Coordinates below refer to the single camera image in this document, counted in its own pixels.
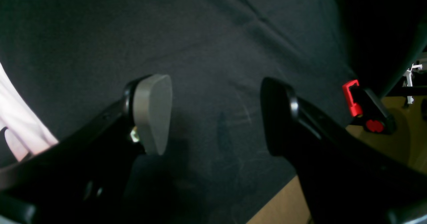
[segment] dark gray cloth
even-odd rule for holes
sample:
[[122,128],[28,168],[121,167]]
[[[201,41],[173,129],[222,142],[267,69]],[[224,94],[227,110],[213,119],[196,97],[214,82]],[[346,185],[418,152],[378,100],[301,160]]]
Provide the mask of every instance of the dark gray cloth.
[[135,162],[125,222],[245,223],[293,178],[265,144],[266,76],[350,119],[341,86],[354,74],[335,0],[0,0],[0,13],[0,62],[59,140],[128,81],[171,75],[169,146]]

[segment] white fabric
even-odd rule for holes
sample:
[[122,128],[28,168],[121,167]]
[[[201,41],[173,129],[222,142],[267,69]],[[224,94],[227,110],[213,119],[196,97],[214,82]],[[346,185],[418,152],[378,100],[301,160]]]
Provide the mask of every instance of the white fabric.
[[10,82],[0,63],[0,130],[7,127],[6,142],[18,161],[39,154],[58,140],[31,111]]

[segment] white cloth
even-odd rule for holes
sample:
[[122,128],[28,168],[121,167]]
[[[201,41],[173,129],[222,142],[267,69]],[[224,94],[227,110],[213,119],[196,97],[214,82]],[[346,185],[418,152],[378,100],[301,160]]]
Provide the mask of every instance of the white cloth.
[[0,130],[4,127],[8,128],[6,142],[18,161],[58,143],[18,94],[0,63]]

